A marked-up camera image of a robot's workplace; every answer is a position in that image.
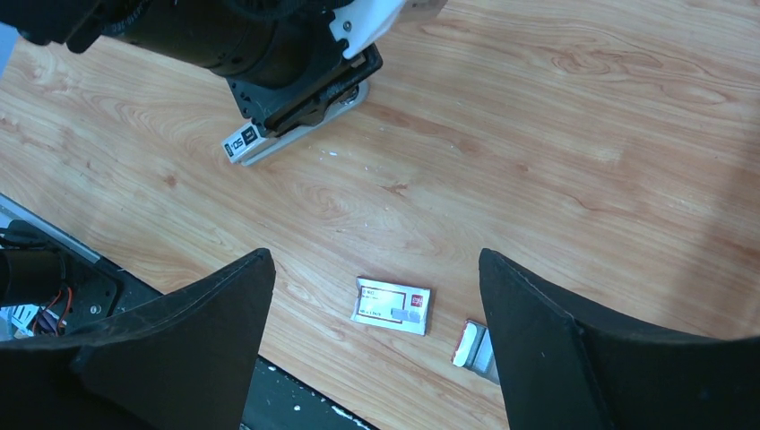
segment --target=red wire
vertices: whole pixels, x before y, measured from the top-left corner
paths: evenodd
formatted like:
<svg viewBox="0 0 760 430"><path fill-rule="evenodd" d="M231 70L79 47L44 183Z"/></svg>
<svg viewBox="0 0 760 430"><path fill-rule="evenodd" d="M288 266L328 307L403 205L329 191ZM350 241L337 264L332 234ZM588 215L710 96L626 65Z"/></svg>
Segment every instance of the red wire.
<svg viewBox="0 0 760 430"><path fill-rule="evenodd" d="M61 293L62 292L63 291L58 290L58 295L56 296L56 298L53 299L52 302L50 302L50 305L47 305L42 312L40 312L39 310L37 311L37 315L35 315L34 322L31 325L31 334L37 334L36 333L36 330L37 330L37 319L39 318L40 315L42 315L43 313L47 312L48 309L50 309L51 306L53 306L54 304L58 303L58 299L61 298Z"/></svg>
<svg viewBox="0 0 760 430"><path fill-rule="evenodd" d="M61 313L61 317L58 318L58 325L56 326L56 336L58 335L58 331L61 330L61 327L63 327L64 318L71 310L71 300L73 297L73 292L71 290L71 287L66 287L66 289L69 292L69 298L66 300L66 309L64 309L64 311Z"/></svg>

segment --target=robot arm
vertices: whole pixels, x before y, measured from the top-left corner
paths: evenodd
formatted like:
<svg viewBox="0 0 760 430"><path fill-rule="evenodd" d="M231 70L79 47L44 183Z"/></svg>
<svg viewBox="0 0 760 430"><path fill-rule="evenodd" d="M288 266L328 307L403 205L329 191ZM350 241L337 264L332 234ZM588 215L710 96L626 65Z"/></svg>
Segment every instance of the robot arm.
<svg viewBox="0 0 760 430"><path fill-rule="evenodd" d="M0 22L38 45L53 41L82 53L102 35L225 78L241 116L251 123L230 138L234 143L247 137L242 147L225 146L230 160L241 162L358 104L357 92L367 90L359 85L383 64L375 40L400 16L435 16L445 3L11 0L0 8Z"/></svg>

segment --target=wood grain surface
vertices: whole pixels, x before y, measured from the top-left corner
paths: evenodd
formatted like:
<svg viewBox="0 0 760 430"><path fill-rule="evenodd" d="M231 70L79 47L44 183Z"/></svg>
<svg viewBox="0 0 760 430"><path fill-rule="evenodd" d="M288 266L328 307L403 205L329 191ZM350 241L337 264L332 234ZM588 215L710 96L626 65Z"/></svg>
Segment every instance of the wood grain surface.
<svg viewBox="0 0 760 430"><path fill-rule="evenodd" d="M363 106L254 168L219 145L243 123L223 80L20 42L0 191L164 292L268 247L262 355L382 428L504 428L449 362L483 247L646 321L760 334L759 22L749 0L450 0L378 44ZM427 337L350 322L358 275L434 288Z"/></svg>

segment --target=metal bracket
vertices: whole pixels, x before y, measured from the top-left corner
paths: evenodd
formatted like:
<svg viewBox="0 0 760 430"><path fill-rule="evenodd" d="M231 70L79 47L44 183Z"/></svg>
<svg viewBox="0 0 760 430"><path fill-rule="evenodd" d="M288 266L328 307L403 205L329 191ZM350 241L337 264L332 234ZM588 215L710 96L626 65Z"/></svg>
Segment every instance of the metal bracket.
<svg viewBox="0 0 760 430"><path fill-rule="evenodd" d="M315 126L301 125L282 137L263 137L262 131L255 125L246 124L240 127L229 138L221 143L227 153L229 161L233 164L253 166L255 163L278 152L298 139L306 136L317 128L331 122L333 119L345 114L360 105L369 94L369 82L363 81L354 93L345 100L336 101L324 114L324 120Z"/></svg>

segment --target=screw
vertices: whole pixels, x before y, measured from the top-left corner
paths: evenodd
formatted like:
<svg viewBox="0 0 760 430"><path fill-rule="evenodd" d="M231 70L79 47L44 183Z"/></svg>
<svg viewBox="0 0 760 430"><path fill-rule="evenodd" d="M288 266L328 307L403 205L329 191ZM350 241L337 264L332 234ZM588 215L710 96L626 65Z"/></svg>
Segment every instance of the screw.
<svg viewBox="0 0 760 430"><path fill-rule="evenodd" d="M341 100L343 106L348 106L355 102L358 97L358 86L354 87L351 91L347 91L343 97L345 97L345 99Z"/></svg>

